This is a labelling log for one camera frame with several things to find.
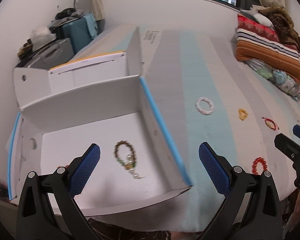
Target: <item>white cardboard box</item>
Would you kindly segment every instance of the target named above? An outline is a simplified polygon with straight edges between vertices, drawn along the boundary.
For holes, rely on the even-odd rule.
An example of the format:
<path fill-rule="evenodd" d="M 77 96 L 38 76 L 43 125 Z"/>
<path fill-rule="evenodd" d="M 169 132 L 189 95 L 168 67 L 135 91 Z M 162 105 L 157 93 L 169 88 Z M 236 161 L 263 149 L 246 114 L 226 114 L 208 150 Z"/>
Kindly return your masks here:
<path fill-rule="evenodd" d="M 21 113 L 10 143 L 11 201 L 18 204 L 30 171 L 53 173 L 81 156 L 91 143 L 100 146 L 101 158 L 83 192 L 75 197 L 85 216 L 139 209 L 189 190 L 191 182 L 177 147 L 140 76 L 138 30 L 127 51 L 84 61 L 45 73 L 27 68 L 14 71 Z M 65 73 L 72 83 L 62 76 Z M 114 147 L 121 140 L 134 146 L 135 170 L 144 178 L 133 179 L 116 161 Z M 124 161 L 128 153 L 120 147 Z M 50 201 L 60 214 L 53 195 Z"/>

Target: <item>beaded bracelet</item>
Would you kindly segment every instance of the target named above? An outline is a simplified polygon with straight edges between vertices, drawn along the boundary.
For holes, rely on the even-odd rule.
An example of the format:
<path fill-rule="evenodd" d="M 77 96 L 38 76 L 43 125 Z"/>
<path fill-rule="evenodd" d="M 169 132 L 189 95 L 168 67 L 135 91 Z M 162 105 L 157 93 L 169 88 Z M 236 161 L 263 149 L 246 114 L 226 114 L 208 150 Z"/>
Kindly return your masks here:
<path fill-rule="evenodd" d="M 244 121 L 247 117 L 248 117 L 248 113 L 246 110 L 244 110 L 243 108 L 239 108 L 239 119 L 241 121 Z"/>
<path fill-rule="evenodd" d="M 201 102 L 201 101 L 206 102 L 206 103 L 209 105 L 210 109 L 209 109 L 209 110 L 203 110 L 203 109 L 200 107 L 200 102 Z M 199 113 L 204 114 L 204 115 L 210 115 L 210 114 L 212 114 L 213 111 L 214 111 L 214 105 L 213 105 L 213 102 L 212 102 L 211 100 L 207 99 L 207 98 L 199 98 L 199 99 L 197 100 L 197 102 L 195 103 L 195 108 L 198 110 Z"/>
<path fill-rule="evenodd" d="M 128 163 L 125 163 L 118 155 L 119 146 L 125 145 L 129 148 L 131 154 L 127 156 Z M 134 147 L 128 143 L 127 141 L 120 141 L 114 147 L 114 157 L 116 158 L 117 162 L 124 166 L 127 171 L 131 173 L 134 179 L 141 179 L 138 173 L 135 173 L 134 168 L 137 165 L 137 158 L 136 158 L 136 151 Z"/>
<path fill-rule="evenodd" d="M 257 172 L 257 164 L 258 163 L 261 163 L 262 164 L 262 167 L 263 167 L 263 171 L 267 171 L 268 170 L 268 165 L 267 165 L 267 162 L 265 161 L 264 158 L 256 158 L 254 161 L 253 161 L 253 165 L 252 165 L 252 173 L 254 175 L 258 175 L 258 172 Z"/>

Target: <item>red string bracelet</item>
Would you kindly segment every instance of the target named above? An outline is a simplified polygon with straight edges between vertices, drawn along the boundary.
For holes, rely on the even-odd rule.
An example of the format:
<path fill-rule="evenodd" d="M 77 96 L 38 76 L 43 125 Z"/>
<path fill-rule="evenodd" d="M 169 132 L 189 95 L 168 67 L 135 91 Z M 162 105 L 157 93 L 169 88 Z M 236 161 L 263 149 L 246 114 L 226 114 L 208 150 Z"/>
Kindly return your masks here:
<path fill-rule="evenodd" d="M 258 172 L 257 172 L 257 164 L 258 163 L 262 164 L 263 171 L 267 171 L 267 168 L 268 168 L 267 162 L 265 161 L 264 158 L 259 157 L 254 160 L 253 165 L 252 165 L 252 173 L 254 175 L 258 175 Z"/>
<path fill-rule="evenodd" d="M 276 131 L 277 129 L 280 130 L 280 129 L 279 129 L 279 126 L 278 126 L 274 121 L 272 121 L 271 119 L 266 118 L 266 117 L 263 117 L 262 119 L 265 120 L 266 125 L 267 125 L 271 130 L 273 130 L 273 131 Z"/>

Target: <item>white beaded bracelet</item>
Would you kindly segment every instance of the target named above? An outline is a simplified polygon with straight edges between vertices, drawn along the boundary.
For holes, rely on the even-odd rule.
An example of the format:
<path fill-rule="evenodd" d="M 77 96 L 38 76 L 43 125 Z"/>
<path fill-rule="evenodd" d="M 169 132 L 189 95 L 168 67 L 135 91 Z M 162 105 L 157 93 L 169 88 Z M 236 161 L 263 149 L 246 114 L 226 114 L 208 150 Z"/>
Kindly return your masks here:
<path fill-rule="evenodd" d="M 200 107 L 200 102 L 201 102 L 201 101 L 206 102 L 206 103 L 209 105 L 210 109 L 209 109 L 209 110 L 203 110 L 203 109 Z M 213 111 L 214 111 L 214 105 L 213 105 L 213 102 L 212 102 L 211 100 L 207 99 L 207 98 L 199 98 L 199 99 L 197 100 L 197 102 L 195 103 L 195 108 L 198 110 L 199 113 L 204 114 L 204 115 L 212 114 Z"/>

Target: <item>bed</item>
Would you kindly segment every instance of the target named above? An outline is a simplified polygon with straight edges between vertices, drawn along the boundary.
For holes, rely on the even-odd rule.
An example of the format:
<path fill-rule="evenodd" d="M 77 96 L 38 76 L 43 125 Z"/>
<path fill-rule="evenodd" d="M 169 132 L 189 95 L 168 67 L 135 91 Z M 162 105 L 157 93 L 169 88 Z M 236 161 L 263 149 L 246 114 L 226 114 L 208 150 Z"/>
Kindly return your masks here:
<path fill-rule="evenodd" d="M 125 50 L 134 28 L 120 25 L 107 30 L 74 59 Z M 275 148 L 274 138 L 283 133 L 300 144 L 292 133 L 293 126 L 300 125 L 300 102 L 238 62 L 229 41 L 154 25 L 141 26 L 140 33 L 143 75 L 194 186 L 172 200 L 96 219 L 136 231 L 204 230 L 223 201 L 198 158 L 199 145 L 205 141 L 231 165 L 249 173 L 253 162 L 263 158 L 280 200 L 292 193 L 295 171 L 291 161 Z M 202 115 L 195 108 L 201 97 L 213 102 L 212 114 Z M 247 113 L 243 121 L 239 109 Z M 263 117 L 280 129 L 270 129 Z M 257 173 L 262 171 L 259 163 Z"/>

